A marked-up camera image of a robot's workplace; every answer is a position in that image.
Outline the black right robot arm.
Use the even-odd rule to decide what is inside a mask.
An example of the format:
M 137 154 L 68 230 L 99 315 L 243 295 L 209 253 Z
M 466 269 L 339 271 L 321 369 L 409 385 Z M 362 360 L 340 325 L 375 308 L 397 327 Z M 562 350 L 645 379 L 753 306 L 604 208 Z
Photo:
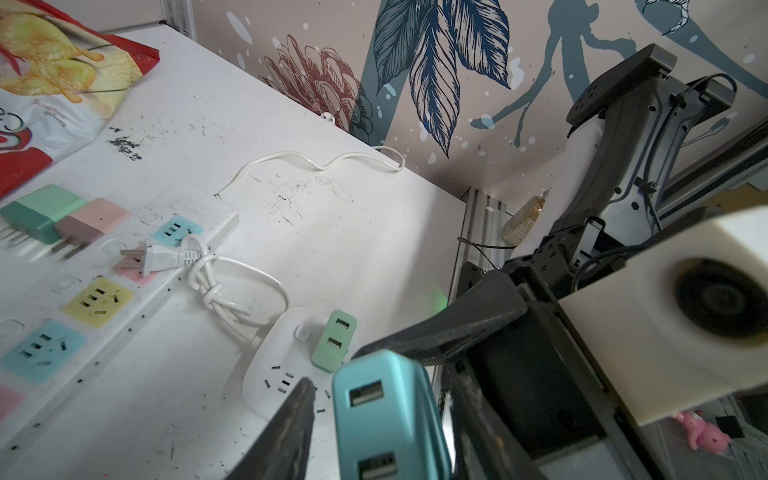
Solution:
M 730 76 L 682 83 L 672 76 L 675 62 L 651 44 L 575 102 L 570 126 L 599 118 L 605 132 L 574 197 L 532 253 L 468 281 L 432 318 L 362 348 L 442 367 L 456 478 L 537 479 L 538 460 L 588 439 L 605 442 L 626 478 L 666 477 L 560 303 L 664 237 L 654 210 L 686 135 L 735 100 Z

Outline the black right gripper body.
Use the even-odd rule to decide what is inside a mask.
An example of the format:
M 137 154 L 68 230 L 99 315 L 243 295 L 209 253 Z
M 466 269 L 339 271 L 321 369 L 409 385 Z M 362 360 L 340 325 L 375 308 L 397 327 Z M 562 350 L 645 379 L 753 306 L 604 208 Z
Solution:
M 645 479 L 648 449 L 636 422 L 545 284 L 516 266 L 526 310 L 455 364 L 473 377 L 535 472 L 547 479 Z

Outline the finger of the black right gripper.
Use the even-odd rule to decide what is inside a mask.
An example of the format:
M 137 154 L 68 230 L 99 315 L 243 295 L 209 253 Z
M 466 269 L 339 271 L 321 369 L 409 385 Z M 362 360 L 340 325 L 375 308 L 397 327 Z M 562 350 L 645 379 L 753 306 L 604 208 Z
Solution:
M 387 350 L 425 366 L 441 365 L 527 312 L 528 303 L 512 278 L 492 271 L 431 318 L 361 347 L 352 358 Z

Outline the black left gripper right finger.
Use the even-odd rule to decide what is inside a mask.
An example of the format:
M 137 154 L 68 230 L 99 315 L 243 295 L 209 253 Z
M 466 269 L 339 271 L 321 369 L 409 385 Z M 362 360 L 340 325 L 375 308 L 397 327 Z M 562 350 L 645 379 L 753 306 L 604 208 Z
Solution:
M 461 360 L 446 367 L 456 452 L 454 479 L 543 479 Z

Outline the light green usb charger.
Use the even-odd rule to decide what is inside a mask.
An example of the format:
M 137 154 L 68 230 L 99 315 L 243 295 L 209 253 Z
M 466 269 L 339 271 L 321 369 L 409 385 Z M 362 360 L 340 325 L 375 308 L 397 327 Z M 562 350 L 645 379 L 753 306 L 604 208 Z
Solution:
M 311 354 L 312 364 L 327 373 L 337 371 L 348 353 L 356 327 L 355 317 L 342 310 L 334 310 Z

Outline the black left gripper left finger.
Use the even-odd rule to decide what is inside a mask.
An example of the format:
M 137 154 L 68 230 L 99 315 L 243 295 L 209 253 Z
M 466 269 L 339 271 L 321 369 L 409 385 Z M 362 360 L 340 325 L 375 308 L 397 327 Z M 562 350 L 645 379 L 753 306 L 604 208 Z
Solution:
M 227 480 L 304 479 L 314 426 L 315 386 L 302 378 Z

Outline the teal usb charger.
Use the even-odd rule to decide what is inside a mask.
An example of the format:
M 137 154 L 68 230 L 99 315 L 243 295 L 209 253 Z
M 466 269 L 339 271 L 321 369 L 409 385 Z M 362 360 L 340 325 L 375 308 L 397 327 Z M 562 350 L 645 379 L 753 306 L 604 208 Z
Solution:
M 430 379 L 418 362 L 379 350 L 332 379 L 342 479 L 449 479 L 451 460 Z

